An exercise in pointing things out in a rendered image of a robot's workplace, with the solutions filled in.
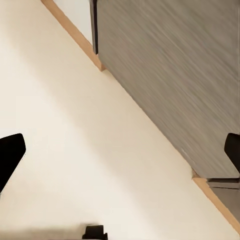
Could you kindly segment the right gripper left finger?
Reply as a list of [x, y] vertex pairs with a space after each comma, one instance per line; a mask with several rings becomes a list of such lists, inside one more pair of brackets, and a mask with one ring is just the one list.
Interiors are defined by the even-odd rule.
[[26, 153], [22, 133], [0, 138], [0, 193]]

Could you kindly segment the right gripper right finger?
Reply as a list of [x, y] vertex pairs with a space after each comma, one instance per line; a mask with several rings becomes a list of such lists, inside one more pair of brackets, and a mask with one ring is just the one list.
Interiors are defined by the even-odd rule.
[[224, 151], [240, 173], [240, 135], [228, 133]]

